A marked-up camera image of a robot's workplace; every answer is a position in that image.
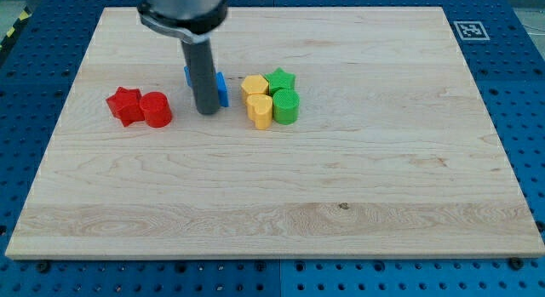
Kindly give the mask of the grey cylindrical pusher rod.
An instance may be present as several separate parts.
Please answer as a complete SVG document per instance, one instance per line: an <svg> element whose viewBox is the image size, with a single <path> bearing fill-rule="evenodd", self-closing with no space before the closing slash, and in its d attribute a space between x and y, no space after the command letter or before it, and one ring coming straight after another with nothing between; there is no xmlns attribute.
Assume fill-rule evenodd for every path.
<svg viewBox="0 0 545 297"><path fill-rule="evenodd" d="M181 42L181 47L188 67L197 111L202 115L217 113L221 105L209 39L201 43Z"/></svg>

